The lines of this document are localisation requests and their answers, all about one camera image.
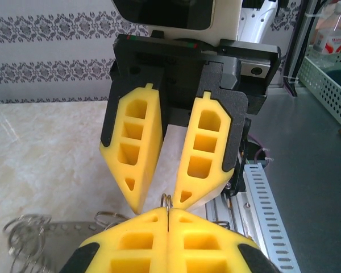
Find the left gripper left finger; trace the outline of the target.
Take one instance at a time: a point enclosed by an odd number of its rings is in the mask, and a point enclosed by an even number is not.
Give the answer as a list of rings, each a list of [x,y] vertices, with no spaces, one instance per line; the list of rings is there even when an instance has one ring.
[[[168,212],[150,210],[83,241],[61,272],[166,272]]]

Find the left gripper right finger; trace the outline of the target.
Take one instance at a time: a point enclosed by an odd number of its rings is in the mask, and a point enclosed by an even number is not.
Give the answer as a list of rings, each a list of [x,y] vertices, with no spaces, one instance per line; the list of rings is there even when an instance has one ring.
[[[169,272],[279,272],[250,238],[180,209],[169,212]]]

